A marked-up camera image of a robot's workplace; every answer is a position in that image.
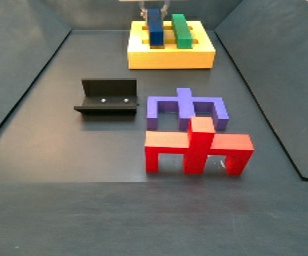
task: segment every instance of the building block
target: building block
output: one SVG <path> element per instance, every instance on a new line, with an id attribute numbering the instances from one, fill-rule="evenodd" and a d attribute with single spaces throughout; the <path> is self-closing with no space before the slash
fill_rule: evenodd
<path id="1" fill-rule="evenodd" d="M 172 21 L 164 21 L 165 49 L 152 49 L 145 21 L 133 21 L 128 46 L 129 69 L 211 69 L 216 49 L 200 21 L 188 21 L 193 49 L 179 49 Z"/>
<path id="2" fill-rule="evenodd" d="M 193 38 L 184 14 L 172 14 L 172 26 L 179 49 L 193 48 Z"/>
<path id="3" fill-rule="evenodd" d="M 228 175 L 240 176 L 255 152 L 248 134 L 217 134 L 212 117 L 192 117 L 188 133 L 146 132 L 146 172 L 158 172 L 160 154 L 184 154 L 184 173 L 203 174 L 209 155 L 225 156 Z"/>
<path id="4" fill-rule="evenodd" d="M 165 47 L 164 23 L 160 9 L 148 9 L 148 27 L 150 47 Z"/>
<path id="5" fill-rule="evenodd" d="M 196 113 L 209 113 L 216 129 L 227 129 L 229 116 L 220 97 L 193 97 L 191 88 L 177 88 L 177 97 L 150 96 L 148 99 L 148 130 L 158 129 L 158 113 L 173 112 L 180 116 L 180 130 L 187 131 Z"/>

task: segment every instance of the yellow block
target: yellow block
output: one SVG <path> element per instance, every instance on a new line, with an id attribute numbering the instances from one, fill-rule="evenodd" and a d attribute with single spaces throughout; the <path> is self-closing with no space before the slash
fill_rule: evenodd
<path id="1" fill-rule="evenodd" d="M 201 69 L 212 68 L 216 49 L 203 23 L 188 21 L 193 49 L 179 49 L 171 21 L 164 21 L 165 48 L 152 49 L 145 21 L 133 21 L 128 46 L 129 69 Z"/>

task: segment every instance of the red block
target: red block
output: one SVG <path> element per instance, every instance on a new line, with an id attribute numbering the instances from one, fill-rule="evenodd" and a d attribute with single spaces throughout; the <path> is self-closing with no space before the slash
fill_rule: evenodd
<path id="1" fill-rule="evenodd" d="M 146 171 L 158 172 L 160 153 L 184 154 L 185 174 L 203 174 L 209 155 L 224 155 L 229 175 L 241 175 L 255 146 L 247 134 L 216 134 L 211 117 L 193 117 L 188 133 L 146 132 Z"/>

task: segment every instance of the purple e-shaped block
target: purple e-shaped block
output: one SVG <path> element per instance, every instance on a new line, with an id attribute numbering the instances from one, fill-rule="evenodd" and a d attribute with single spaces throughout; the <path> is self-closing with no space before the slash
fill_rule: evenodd
<path id="1" fill-rule="evenodd" d="M 179 112 L 180 130 L 187 131 L 196 113 L 211 113 L 217 131 L 227 129 L 229 116 L 220 97 L 193 97 L 191 88 L 179 88 L 177 97 L 150 96 L 148 99 L 148 130 L 158 129 L 158 113 Z"/>

